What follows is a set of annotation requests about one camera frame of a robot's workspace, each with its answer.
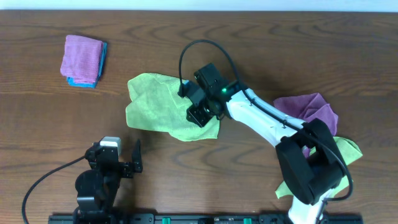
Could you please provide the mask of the light green microfiber cloth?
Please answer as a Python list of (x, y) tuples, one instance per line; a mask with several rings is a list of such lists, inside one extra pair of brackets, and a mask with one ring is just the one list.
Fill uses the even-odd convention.
[(131, 102), (126, 106), (130, 128), (169, 133), (180, 141), (216, 139), (220, 121), (216, 118), (201, 128), (187, 120), (192, 102), (177, 92), (180, 80), (158, 73), (142, 73), (127, 82)]

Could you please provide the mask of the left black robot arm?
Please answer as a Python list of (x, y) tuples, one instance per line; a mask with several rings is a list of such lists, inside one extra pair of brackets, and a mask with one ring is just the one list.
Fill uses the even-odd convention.
[(137, 141), (130, 162), (119, 161), (121, 139), (105, 136), (86, 150), (84, 158), (90, 169), (76, 181), (78, 207), (73, 223), (119, 223), (121, 218), (113, 209), (121, 179), (131, 179), (143, 171), (141, 142)]

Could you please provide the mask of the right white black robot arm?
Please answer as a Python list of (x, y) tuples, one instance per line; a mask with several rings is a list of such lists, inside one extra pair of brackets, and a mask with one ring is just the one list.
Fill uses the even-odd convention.
[(294, 199), (287, 223), (353, 223), (354, 217), (324, 213), (343, 178), (353, 183), (328, 126), (320, 119), (306, 122), (261, 100), (241, 81), (223, 78), (210, 63), (180, 80), (178, 95), (188, 98), (187, 120), (204, 127), (212, 118), (239, 121), (275, 147), (284, 182)]

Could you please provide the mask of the folded blue cloth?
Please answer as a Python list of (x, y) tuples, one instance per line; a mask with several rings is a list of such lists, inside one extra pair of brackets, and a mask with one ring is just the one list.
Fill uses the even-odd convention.
[(72, 77), (67, 77), (67, 83), (70, 86), (75, 86), (75, 87), (80, 87), (80, 88), (96, 88), (96, 85), (97, 85), (98, 81), (100, 80), (102, 73), (103, 73), (107, 49), (108, 49), (108, 44), (106, 42), (103, 42), (101, 57), (99, 60), (98, 75), (97, 75), (96, 81), (94, 83), (77, 83), (76, 79), (72, 78)]

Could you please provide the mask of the folded pink cloth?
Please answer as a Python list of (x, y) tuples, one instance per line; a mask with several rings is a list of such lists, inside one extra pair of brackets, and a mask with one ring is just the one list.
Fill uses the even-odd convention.
[(77, 84), (94, 84), (99, 74), (102, 53), (102, 41), (67, 35), (60, 73)]

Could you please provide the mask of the crumpled purple cloth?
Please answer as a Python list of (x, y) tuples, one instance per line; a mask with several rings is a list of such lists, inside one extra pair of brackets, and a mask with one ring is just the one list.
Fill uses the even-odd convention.
[(281, 97), (273, 101), (274, 107), (294, 118), (310, 122), (322, 120), (329, 128), (336, 141), (338, 115), (320, 93)]

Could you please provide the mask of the left green clamp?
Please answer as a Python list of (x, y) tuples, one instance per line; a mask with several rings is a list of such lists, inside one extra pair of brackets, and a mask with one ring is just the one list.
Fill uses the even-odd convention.
[(169, 217), (163, 218), (162, 224), (171, 224), (171, 219)]

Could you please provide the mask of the green clamp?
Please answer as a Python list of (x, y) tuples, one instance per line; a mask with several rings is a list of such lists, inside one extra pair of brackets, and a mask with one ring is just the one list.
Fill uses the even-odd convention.
[(252, 224), (252, 220), (250, 218), (244, 218), (243, 223), (244, 224)]
[(169, 217), (163, 218), (162, 224), (171, 224), (171, 219)]

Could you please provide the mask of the right green clamp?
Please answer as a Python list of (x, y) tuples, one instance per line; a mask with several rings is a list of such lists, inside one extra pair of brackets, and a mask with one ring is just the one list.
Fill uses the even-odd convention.
[(252, 220), (250, 218), (244, 218), (243, 223), (244, 224), (252, 224)]

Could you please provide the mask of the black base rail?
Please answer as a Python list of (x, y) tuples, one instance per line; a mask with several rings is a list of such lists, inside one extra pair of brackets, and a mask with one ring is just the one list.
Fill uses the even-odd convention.
[(244, 218), (250, 218), (252, 224), (289, 224), (292, 221), (286, 214), (265, 213), (260, 215), (154, 215), (136, 213), (110, 216), (108, 218), (84, 218), (82, 215), (51, 215), (48, 224), (73, 223), (118, 223), (118, 224), (162, 224), (162, 219), (169, 217), (171, 224), (244, 224)]

